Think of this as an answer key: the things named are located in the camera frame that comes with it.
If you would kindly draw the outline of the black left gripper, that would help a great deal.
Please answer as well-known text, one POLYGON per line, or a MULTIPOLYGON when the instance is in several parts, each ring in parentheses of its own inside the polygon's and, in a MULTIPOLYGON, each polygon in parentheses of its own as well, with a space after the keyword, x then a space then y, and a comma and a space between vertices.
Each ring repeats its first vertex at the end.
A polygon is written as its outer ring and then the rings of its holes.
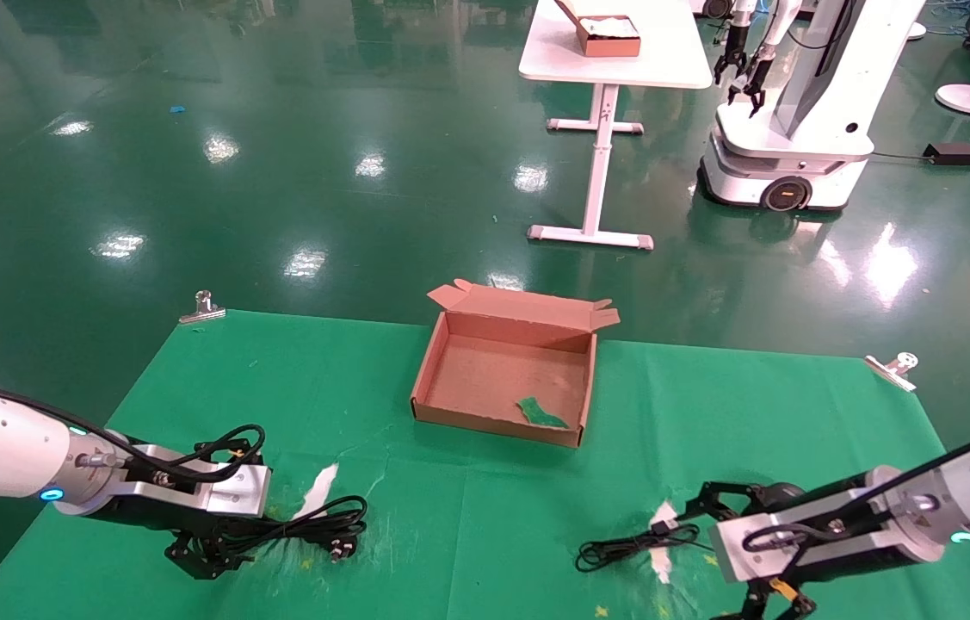
POLYGON ((224 536, 260 536, 267 526, 266 518, 225 517, 206 511, 179 513, 94 513, 99 521, 143 527, 157 532, 175 532, 175 541, 164 550, 166 560, 173 562, 194 580, 216 580, 226 572, 236 572, 253 556, 241 552, 224 536))

